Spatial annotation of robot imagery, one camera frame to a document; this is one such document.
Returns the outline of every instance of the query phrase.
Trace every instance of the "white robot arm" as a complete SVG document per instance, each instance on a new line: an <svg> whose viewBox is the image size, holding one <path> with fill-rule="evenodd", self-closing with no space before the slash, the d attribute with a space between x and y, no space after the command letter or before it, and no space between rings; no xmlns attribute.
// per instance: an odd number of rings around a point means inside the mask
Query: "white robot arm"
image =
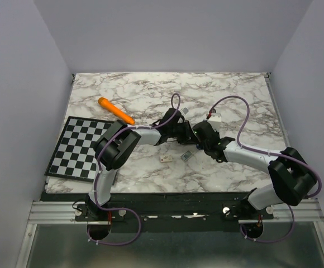
<svg viewBox="0 0 324 268"><path fill-rule="evenodd" d="M162 124L175 110L170 108L166 115L159 121ZM110 190L117 170L126 162L136 145L159 145L168 138L177 139L180 144L196 144L204 152L217 162L236 162L261 170L270 175L272 184L263 188L253 189L240 203L236 214L253 214L269 205L287 203L297 205L316 184L317 180L309 170L288 162L277 156L260 154L247 150L229 137L220 138L216 122L218 116L212 116L193 128L188 121L178 112L174 120L158 129L138 128L127 130L119 135L106 149L101 157L103 166L99 181L97 182L97 200L100 205L110 199ZM96 142L94 147L96 156L119 130L127 127L121 120L116 121ZM283 151L270 151L277 154L285 154L302 162L304 160L297 150L288 147ZM90 199L95 203L94 193L89 193Z"/></svg>

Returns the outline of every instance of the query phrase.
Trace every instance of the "gray floor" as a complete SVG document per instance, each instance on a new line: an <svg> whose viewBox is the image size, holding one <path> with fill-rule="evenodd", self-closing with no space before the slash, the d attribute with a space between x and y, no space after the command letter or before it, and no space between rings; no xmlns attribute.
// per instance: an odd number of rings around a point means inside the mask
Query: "gray floor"
<svg viewBox="0 0 324 268"><path fill-rule="evenodd" d="M289 230L289 223L269 224L263 239ZM122 242L133 234L111 234ZM143 233L128 246L88 243L85 226L39 226L28 267L34 268L214 268L324 267L313 223L298 223L287 240L271 245L244 240L239 233Z"/></svg>

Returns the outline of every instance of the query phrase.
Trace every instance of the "small metal object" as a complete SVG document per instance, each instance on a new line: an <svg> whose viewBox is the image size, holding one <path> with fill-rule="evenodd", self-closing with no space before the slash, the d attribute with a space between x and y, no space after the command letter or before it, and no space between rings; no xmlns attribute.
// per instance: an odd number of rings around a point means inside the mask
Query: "small metal object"
<svg viewBox="0 0 324 268"><path fill-rule="evenodd" d="M187 162L188 159L190 159L193 156L193 153L191 151L185 152L183 155L180 156L184 162Z"/></svg>
<svg viewBox="0 0 324 268"><path fill-rule="evenodd" d="M123 216L126 215L126 210L124 210L124 209L120 209L120 210L118 211L118 214L119 214L121 217L123 217Z"/></svg>
<svg viewBox="0 0 324 268"><path fill-rule="evenodd" d="M183 109L180 110L180 112L183 116L185 116L189 112L189 110L187 107L184 107Z"/></svg>
<svg viewBox="0 0 324 268"><path fill-rule="evenodd" d="M272 207L267 207L266 208L266 213L267 214L270 214L271 215L271 214L273 214L273 212L274 212L274 209Z"/></svg>
<svg viewBox="0 0 324 268"><path fill-rule="evenodd" d="M229 207L223 207L223 214L228 216L230 214L230 208Z"/></svg>

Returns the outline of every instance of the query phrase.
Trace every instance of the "metal bracket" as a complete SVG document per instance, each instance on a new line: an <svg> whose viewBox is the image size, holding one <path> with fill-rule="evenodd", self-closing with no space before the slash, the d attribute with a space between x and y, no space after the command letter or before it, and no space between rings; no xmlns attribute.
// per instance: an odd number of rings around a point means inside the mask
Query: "metal bracket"
<svg viewBox="0 0 324 268"><path fill-rule="evenodd" d="M263 222L291 222L291 212L286 204L272 205L274 219ZM292 207L296 222L323 222L324 216L318 199L305 199L298 206ZM255 220L240 220L239 223L256 223Z"/></svg>
<svg viewBox="0 0 324 268"><path fill-rule="evenodd" d="M101 222L76 222L74 202L33 202L28 224L108 224Z"/></svg>
<svg viewBox="0 0 324 268"><path fill-rule="evenodd" d="M26 232L24 234L21 250L19 252L16 268L27 267L29 255L32 249L35 231L37 229L36 224L28 224Z"/></svg>
<svg viewBox="0 0 324 268"><path fill-rule="evenodd" d="M28 224L108 224L100 222L76 222L73 202L33 202ZM287 205L273 205L274 219L263 222L290 222L291 213ZM297 207L293 207L296 222L323 222L324 216L317 199L302 200ZM257 220L239 220L239 223L255 223Z"/></svg>

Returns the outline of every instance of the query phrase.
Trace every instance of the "black metal base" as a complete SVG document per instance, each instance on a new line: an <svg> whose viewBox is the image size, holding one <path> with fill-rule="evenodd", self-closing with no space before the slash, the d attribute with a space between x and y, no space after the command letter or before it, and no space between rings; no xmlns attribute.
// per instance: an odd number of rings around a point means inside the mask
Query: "black metal base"
<svg viewBox="0 0 324 268"><path fill-rule="evenodd" d="M258 219L259 214L242 217L233 214L247 192L237 193L112 193L107 208L133 209L142 221L142 232L238 232L239 219ZM87 194L43 194L42 201L76 201L85 199L78 207L83 211L76 216L78 222L107 221L106 212L99 210ZM224 214L228 207L231 213ZM273 216L259 211L263 219ZM127 212L124 216L112 212L111 232L136 232L137 219Z"/></svg>

